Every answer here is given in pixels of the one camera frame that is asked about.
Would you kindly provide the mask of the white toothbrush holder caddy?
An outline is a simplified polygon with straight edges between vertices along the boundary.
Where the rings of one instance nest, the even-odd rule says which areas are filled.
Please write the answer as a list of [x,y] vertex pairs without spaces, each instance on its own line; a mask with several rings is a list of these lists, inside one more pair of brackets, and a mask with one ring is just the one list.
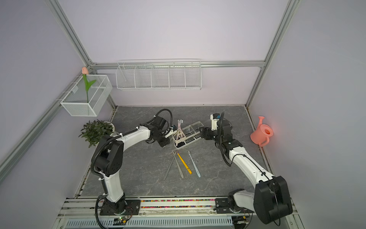
[[203,123],[198,121],[191,125],[188,125],[182,128],[182,131],[185,134],[184,138],[181,138],[179,141],[175,141],[176,133],[172,135],[172,139],[176,149],[183,148],[189,144],[192,144],[201,139],[200,128],[204,127]]

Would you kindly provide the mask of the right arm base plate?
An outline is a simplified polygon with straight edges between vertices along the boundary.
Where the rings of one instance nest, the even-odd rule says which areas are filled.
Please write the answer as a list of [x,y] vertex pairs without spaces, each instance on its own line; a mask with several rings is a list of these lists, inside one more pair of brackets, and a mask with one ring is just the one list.
[[232,197],[216,198],[214,210],[218,214],[238,214],[245,212],[244,208],[240,208],[236,205]]

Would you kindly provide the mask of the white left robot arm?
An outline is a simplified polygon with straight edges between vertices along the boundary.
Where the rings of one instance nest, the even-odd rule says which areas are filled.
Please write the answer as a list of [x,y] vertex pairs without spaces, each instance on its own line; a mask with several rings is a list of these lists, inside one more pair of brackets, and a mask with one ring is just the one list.
[[157,142],[162,148],[170,144],[168,135],[174,128],[168,126],[164,129],[167,123],[167,120],[156,115],[126,133],[101,138],[91,159],[91,172],[99,177],[104,189],[102,210],[110,210],[113,214],[126,212],[127,203],[119,175],[124,151],[142,141]]

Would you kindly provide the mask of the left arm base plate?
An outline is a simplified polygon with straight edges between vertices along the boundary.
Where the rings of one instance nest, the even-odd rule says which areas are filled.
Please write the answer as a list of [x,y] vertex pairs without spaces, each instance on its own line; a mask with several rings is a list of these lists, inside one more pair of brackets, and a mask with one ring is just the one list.
[[106,200],[100,210],[101,216],[138,215],[141,201],[139,199],[122,199],[117,203]]

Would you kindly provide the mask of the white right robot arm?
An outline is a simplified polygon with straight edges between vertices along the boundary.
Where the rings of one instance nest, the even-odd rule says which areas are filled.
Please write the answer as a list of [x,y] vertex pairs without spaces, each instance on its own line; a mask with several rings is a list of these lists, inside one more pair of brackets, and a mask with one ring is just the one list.
[[293,213],[286,180],[268,172],[247,153],[244,146],[233,138],[232,125],[224,114],[214,113],[210,119],[211,127],[200,128],[201,137],[213,140],[224,162],[229,167],[237,165],[254,187],[254,192],[244,189],[230,192],[229,209],[234,213],[247,209],[256,213],[264,224],[274,222],[280,225],[283,217]]

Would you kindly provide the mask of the teal thin toothbrush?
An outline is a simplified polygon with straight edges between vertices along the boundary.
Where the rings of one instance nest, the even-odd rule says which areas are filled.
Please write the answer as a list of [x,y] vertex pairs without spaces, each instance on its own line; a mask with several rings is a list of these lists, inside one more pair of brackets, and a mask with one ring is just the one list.
[[197,168],[197,166],[196,166],[196,164],[195,164],[195,162],[194,162],[194,160],[193,160],[193,157],[192,157],[191,152],[190,152],[190,151],[188,151],[188,154],[189,154],[189,157],[190,157],[190,159],[191,159],[191,161],[192,161],[192,164],[193,164],[193,167],[194,167],[194,169],[195,169],[195,171],[196,171],[197,176],[198,176],[198,177],[201,177],[201,174],[200,174],[200,172],[199,172],[199,170],[198,170],[198,168]]

